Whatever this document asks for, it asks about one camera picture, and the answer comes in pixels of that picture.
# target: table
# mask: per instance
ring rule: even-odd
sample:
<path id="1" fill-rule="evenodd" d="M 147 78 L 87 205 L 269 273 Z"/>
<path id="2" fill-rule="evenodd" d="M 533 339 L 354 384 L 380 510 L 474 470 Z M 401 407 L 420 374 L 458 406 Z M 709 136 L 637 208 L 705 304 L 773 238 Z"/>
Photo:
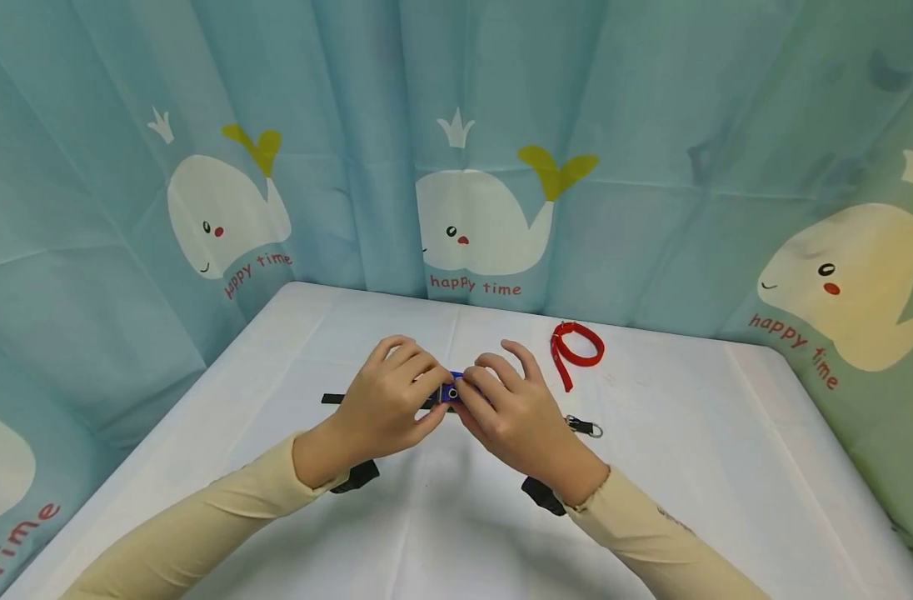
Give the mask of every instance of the table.
<path id="1" fill-rule="evenodd" d="M 768 348 L 585 323 L 600 365 L 550 358 L 558 318 L 307 283 L 286 285 L 29 566 L 4 600 L 53 599 L 104 548 L 335 407 L 375 343 L 413 336 L 452 371 L 515 339 L 584 441 L 774 600 L 913 600 L 913 561 L 786 361 Z M 577 353 L 589 343 L 566 339 Z M 448 415 L 230 556 L 187 598 L 646 599 L 569 518 Z"/>

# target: wrist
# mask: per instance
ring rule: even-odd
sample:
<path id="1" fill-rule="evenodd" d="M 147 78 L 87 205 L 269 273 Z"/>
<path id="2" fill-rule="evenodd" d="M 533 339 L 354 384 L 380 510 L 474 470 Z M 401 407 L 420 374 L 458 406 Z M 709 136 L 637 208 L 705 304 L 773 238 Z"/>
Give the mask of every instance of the wrist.
<path id="1" fill-rule="evenodd" d="M 586 503 L 610 474 L 609 466 L 593 450 L 579 440 L 575 442 L 575 446 L 558 455 L 555 472 L 544 482 L 572 508 Z"/>
<path id="2" fill-rule="evenodd" d="M 366 460 L 357 460 L 355 449 L 329 418 L 295 438 L 292 458 L 297 479 L 313 490 Z"/>

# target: light blue curtain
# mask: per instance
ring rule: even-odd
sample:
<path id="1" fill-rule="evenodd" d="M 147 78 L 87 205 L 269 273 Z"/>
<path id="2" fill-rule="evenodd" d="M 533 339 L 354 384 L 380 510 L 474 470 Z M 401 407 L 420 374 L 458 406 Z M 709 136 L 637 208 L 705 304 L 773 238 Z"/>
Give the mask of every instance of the light blue curtain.
<path id="1" fill-rule="evenodd" d="M 770 345 L 913 548 L 913 0 L 0 0 L 0 590 L 292 280 Z"/>

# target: long sleeve shirt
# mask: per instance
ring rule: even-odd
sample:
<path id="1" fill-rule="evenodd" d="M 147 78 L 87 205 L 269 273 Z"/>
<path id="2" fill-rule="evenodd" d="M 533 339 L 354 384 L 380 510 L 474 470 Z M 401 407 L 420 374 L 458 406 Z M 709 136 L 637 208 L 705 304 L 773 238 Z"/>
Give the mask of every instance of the long sleeve shirt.
<path id="1" fill-rule="evenodd" d="M 262 527 L 347 480 L 345 472 L 315 490 L 304 485 L 293 469 L 297 435 L 118 539 L 62 599 L 180 598 Z M 601 487 L 566 512 L 658 600 L 768 598 L 618 469 L 611 467 Z"/>

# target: black strap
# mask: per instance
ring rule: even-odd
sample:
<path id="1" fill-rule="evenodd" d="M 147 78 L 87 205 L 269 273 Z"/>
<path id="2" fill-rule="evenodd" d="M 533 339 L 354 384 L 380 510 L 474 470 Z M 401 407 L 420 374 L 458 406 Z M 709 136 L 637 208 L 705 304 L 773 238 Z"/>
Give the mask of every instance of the black strap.
<path id="1" fill-rule="evenodd" d="M 324 393 L 323 399 L 320 400 L 321 404 L 339 404 L 342 402 L 343 402 L 342 393 Z M 430 409 L 432 409 L 433 405 L 435 405 L 435 404 L 437 404 L 437 396 L 436 396 L 436 394 L 433 394 L 433 396 L 431 396 L 430 398 L 427 398 L 427 401 L 425 403 L 423 403 L 423 406 L 420 406 L 420 410 L 429 411 Z M 447 412 L 452 413 L 455 411 L 454 411 L 454 409 L 450 408 L 447 410 Z"/>
<path id="2" fill-rule="evenodd" d="M 528 477 L 522 482 L 520 489 L 526 492 L 526 495 L 533 502 L 536 502 L 536 505 L 540 508 L 546 509 L 558 517 L 563 517 L 566 514 L 563 504 L 556 498 L 556 495 L 553 495 L 553 491 L 543 481 Z"/>
<path id="3" fill-rule="evenodd" d="M 342 482 L 341 485 L 332 488 L 330 492 L 344 493 L 350 492 L 351 490 L 360 490 L 360 488 L 366 486 L 371 480 L 379 478 L 379 476 L 380 469 L 377 468 L 375 462 L 361 462 L 360 465 L 356 465 L 354 468 L 350 469 L 349 479 Z"/>

